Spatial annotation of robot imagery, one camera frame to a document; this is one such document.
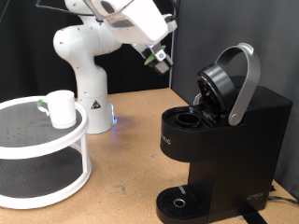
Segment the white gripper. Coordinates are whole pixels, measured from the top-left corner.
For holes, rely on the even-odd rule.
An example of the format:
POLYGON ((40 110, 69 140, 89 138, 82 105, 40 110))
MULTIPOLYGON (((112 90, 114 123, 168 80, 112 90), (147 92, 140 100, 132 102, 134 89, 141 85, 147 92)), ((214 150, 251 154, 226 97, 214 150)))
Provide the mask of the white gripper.
MULTIPOLYGON (((117 40, 133 44, 144 59, 150 56, 146 45, 157 44, 168 34, 167 24, 152 0, 101 0, 99 13, 117 40)), ((173 61, 163 49, 155 57, 155 68, 164 75, 173 61)))

